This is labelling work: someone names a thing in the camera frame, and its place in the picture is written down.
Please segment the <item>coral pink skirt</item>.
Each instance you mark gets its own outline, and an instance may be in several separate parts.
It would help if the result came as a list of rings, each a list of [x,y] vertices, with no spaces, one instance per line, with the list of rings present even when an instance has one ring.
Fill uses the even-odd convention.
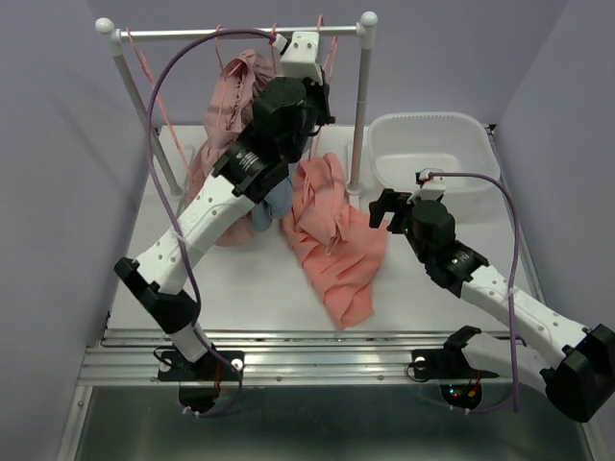
[[[283,232],[319,300],[338,329],[355,326],[374,312],[373,280],[384,261],[386,224],[350,205],[337,155],[301,161],[292,208]]]

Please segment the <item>blue denim skirt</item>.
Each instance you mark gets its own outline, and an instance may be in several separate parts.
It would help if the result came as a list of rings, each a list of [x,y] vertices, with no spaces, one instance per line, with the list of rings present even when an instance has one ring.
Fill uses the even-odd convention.
[[[266,231],[273,221],[283,219],[292,208],[292,181],[289,177],[278,183],[252,210],[253,227],[258,232]]]

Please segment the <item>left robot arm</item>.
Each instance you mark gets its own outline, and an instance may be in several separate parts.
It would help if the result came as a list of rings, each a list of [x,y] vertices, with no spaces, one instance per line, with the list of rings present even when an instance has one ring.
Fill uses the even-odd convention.
[[[193,267],[237,220],[289,176],[310,138],[331,124],[330,88],[322,78],[276,77],[252,104],[253,119],[214,163],[196,197],[171,227],[114,272],[169,336],[191,377],[213,367],[212,343],[198,323],[200,297],[184,286]]]

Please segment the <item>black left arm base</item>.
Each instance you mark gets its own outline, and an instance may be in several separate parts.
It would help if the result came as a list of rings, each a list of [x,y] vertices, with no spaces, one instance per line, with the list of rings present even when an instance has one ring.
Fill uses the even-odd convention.
[[[178,385],[178,403],[186,415],[213,418],[228,414],[243,388],[245,354],[218,351],[222,360],[207,352],[190,362],[174,347],[155,348],[157,381]]]

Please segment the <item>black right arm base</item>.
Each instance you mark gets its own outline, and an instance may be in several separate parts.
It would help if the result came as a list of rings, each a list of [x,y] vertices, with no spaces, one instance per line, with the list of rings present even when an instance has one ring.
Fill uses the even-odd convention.
[[[452,410],[466,414],[485,414],[497,406],[480,407],[483,391],[481,380],[498,377],[497,374],[473,367],[463,355],[471,339],[477,339],[481,330],[465,326],[453,333],[440,348],[414,350],[405,367],[406,377],[417,383],[430,380],[440,384],[441,397]]]

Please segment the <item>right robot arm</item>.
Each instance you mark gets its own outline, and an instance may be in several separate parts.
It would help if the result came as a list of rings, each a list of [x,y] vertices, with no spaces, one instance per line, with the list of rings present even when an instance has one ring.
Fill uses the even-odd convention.
[[[613,330],[563,317],[518,289],[511,277],[457,239],[455,218],[442,198],[442,192],[386,188],[369,205],[369,225],[378,227],[391,213],[388,231],[406,238],[436,285],[502,322],[510,339],[527,342],[524,348],[507,346],[464,327],[443,346],[443,366],[454,375],[473,370],[508,376],[543,393],[569,419],[589,422],[614,393]]]

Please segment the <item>pink dress hanger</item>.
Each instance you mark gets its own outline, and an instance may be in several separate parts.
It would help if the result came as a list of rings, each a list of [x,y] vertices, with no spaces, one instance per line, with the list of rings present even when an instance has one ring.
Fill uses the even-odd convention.
[[[216,127],[236,133],[236,123],[240,114],[240,104],[243,96],[243,67],[245,63],[241,59],[236,59],[234,67],[228,69],[227,64],[224,64],[222,61],[217,38],[214,40],[214,48],[221,70],[221,77],[223,78],[222,95],[218,107]]]

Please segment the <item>white plastic basin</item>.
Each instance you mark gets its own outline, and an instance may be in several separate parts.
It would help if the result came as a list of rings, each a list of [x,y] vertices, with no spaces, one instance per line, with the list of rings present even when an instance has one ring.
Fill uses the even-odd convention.
[[[455,111],[389,113],[375,119],[362,153],[384,186],[402,189],[427,168],[479,173],[497,179],[500,166],[486,127]]]

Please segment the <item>dusty pink dress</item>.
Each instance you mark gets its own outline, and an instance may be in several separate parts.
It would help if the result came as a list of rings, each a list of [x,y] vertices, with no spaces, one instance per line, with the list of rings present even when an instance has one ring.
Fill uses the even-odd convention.
[[[252,49],[224,65],[204,115],[207,139],[191,165],[194,184],[188,189],[186,205],[197,198],[214,163],[252,121],[254,100],[275,76],[274,62]],[[292,182],[284,178],[262,203],[235,221],[216,244],[221,247],[241,245],[256,231],[267,230],[274,219],[284,217],[289,211],[291,195]]]

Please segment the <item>white clothes rack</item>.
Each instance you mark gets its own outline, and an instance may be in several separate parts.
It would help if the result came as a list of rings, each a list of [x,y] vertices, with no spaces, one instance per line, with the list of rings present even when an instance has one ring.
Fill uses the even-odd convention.
[[[366,119],[366,99],[372,51],[375,44],[378,16],[375,12],[364,12],[359,22],[350,26],[315,26],[315,27],[287,27],[278,28],[277,33],[289,37],[295,32],[317,32],[320,36],[355,36],[360,39],[360,60],[358,68],[357,106],[355,114],[354,137],[352,143],[352,156],[350,157],[348,193],[353,204],[358,203],[358,197],[363,192],[359,173],[361,165],[363,133]],[[123,44],[131,38],[136,41],[162,41],[162,40],[196,40],[214,33],[213,29],[193,30],[162,30],[162,31],[136,31],[128,32],[117,28],[114,23],[100,17],[95,21],[95,30],[103,36],[109,44],[111,56],[121,80],[130,96],[138,119],[146,131],[152,129],[148,126],[147,108],[143,103],[140,92],[136,86],[132,72],[123,53]]]

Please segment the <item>aluminium rail frame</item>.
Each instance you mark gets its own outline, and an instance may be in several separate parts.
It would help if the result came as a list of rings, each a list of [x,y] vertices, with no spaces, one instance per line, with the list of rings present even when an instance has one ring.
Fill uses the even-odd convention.
[[[182,410],[181,385],[158,377],[167,338],[124,287],[103,336],[87,349],[61,460],[609,460],[599,420],[573,423],[527,390],[520,412],[463,415],[438,385],[406,375],[418,349],[463,326],[504,327],[437,288],[406,241],[390,240],[374,283],[374,314],[337,331],[272,229],[215,248],[196,274],[201,321],[220,350],[245,354],[239,403],[219,418]]]

